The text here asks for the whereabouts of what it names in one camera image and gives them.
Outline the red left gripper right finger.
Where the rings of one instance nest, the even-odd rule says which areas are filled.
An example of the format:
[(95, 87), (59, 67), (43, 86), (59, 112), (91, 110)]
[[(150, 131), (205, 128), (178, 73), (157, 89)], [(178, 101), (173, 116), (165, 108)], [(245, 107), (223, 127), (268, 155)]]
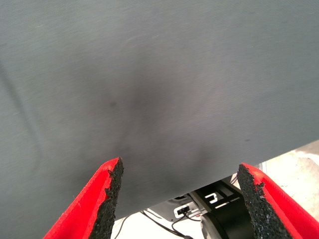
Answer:
[(237, 179), (257, 239), (317, 239), (319, 223), (260, 169), (242, 163)]

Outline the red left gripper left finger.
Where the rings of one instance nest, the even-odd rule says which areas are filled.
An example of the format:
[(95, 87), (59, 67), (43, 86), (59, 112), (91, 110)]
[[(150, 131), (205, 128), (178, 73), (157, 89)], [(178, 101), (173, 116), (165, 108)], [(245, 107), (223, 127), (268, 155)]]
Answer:
[(103, 163), (44, 238), (109, 239), (123, 172), (120, 157)]

